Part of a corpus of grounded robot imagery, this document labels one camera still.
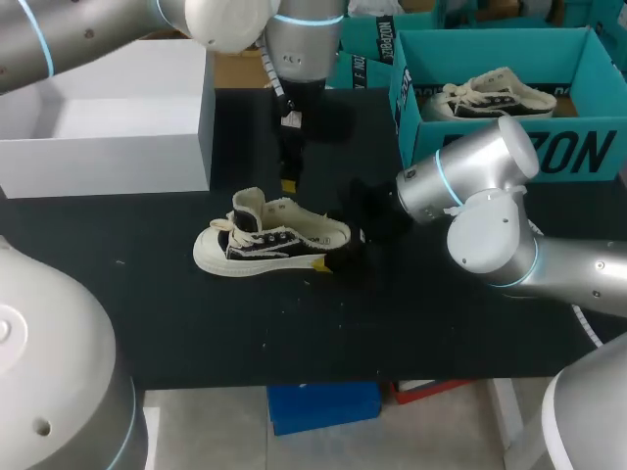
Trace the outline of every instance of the shoe sole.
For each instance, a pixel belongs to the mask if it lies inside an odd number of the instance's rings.
[[[314,269],[313,263],[324,258],[324,255],[307,255],[259,261],[219,259],[203,250],[200,239],[199,236],[194,244],[194,261],[203,271],[222,277],[250,277],[278,269]]]

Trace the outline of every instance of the black and white sneaker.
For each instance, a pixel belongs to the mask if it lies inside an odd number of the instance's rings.
[[[525,85],[507,67],[489,71],[466,84],[451,83],[433,96],[420,114],[424,120],[477,120],[512,116],[524,119],[553,117],[557,99]]]
[[[275,269],[329,271],[357,240],[340,221],[300,208],[291,199],[266,202],[259,188],[233,196],[233,212],[211,222],[194,245],[194,260],[211,274],[247,277]]]

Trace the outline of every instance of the blue box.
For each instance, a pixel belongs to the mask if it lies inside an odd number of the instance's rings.
[[[609,57],[620,70],[627,71],[627,4],[624,0],[597,0],[589,21]]]
[[[444,27],[446,1],[437,0],[431,12],[394,17],[346,18],[342,23],[342,50],[372,61],[392,65],[399,31]]]
[[[627,84],[587,28],[402,31],[390,85],[404,167],[486,125],[424,122],[416,94],[462,84],[499,67],[569,96],[579,117],[522,120],[541,161],[536,181],[612,180],[627,156]]]
[[[375,383],[268,387],[267,402],[276,436],[372,419],[381,411]]]
[[[335,72],[326,84],[331,88],[389,88],[391,76],[392,66],[340,52]]]

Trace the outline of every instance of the blue led ring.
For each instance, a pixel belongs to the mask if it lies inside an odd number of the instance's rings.
[[[533,260],[533,264],[531,265],[531,268],[529,268],[529,271],[527,271],[527,273],[522,276],[520,279],[518,279],[516,282],[512,282],[511,284],[506,284],[504,286],[495,286],[494,284],[489,284],[491,287],[496,287],[498,289],[505,289],[507,287],[513,287],[513,286],[517,286],[518,284],[524,282],[533,272],[533,270],[536,268],[536,265],[538,264],[538,258],[539,258],[539,252],[540,249],[538,248],[538,241],[536,239],[533,240],[534,243],[536,244],[536,257]]]
[[[20,3],[20,5],[22,5],[24,13],[28,17],[28,20],[30,21],[32,28],[34,29],[35,34],[37,35],[37,39],[39,39],[39,44],[41,45],[41,50],[43,52],[44,57],[46,58],[46,64],[48,66],[48,78],[50,78],[51,76],[55,74],[55,65],[52,62],[52,54],[50,54],[50,48],[48,47],[48,42],[46,41],[46,38],[43,35],[43,31],[41,30],[41,27],[39,27],[37,18],[35,17],[34,13],[30,9],[28,4],[26,3],[26,0],[18,0],[18,2]]]
[[[344,20],[344,16],[332,18],[330,20],[319,20],[319,21],[298,20],[296,18],[285,17],[283,15],[275,15],[274,17],[280,22],[295,24],[298,26],[331,26],[334,24],[338,24],[342,20]]]
[[[458,195],[455,194],[455,191],[453,191],[453,188],[449,184],[449,180],[447,179],[447,177],[444,174],[444,169],[442,168],[442,162],[440,162],[440,151],[439,150],[435,153],[435,165],[438,167],[438,171],[440,171],[440,177],[442,178],[442,182],[444,183],[444,185],[449,190],[449,194],[451,195],[453,200],[456,203],[458,203],[458,206],[460,206],[460,207],[463,206],[463,202],[461,201],[460,198],[458,198]]]
[[[135,417],[137,415],[137,397],[135,396],[135,384],[133,384],[133,379],[130,379],[130,388],[133,391],[133,414],[130,418],[130,426],[128,426],[128,431],[126,432],[126,437],[124,438],[123,443],[121,444],[120,450],[118,450],[118,454],[116,458],[111,462],[111,465],[107,467],[107,470],[114,470],[118,463],[120,462],[121,456],[124,453],[128,443],[130,441],[130,437],[133,434],[133,427],[135,425]]]

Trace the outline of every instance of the teal shoe box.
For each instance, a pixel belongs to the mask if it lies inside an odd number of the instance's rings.
[[[627,71],[627,3],[624,0],[597,0],[589,21],[609,57],[620,70]]]
[[[446,0],[436,0],[431,12],[394,17],[345,18],[342,23],[342,50],[372,61],[392,65],[396,36],[402,30],[444,27]]]
[[[331,88],[389,88],[391,77],[392,66],[340,52],[335,72],[326,84]]]
[[[588,24],[592,4],[593,0],[564,0],[562,27],[581,27]]]
[[[627,157],[627,84],[587,28],[402,31],[390,85],[405,168],[486,122],[424,122],[416,94],[510,67],[530,86],[569,97],[578,117],[523,119],[541,161],[536,181],[605,181]]]

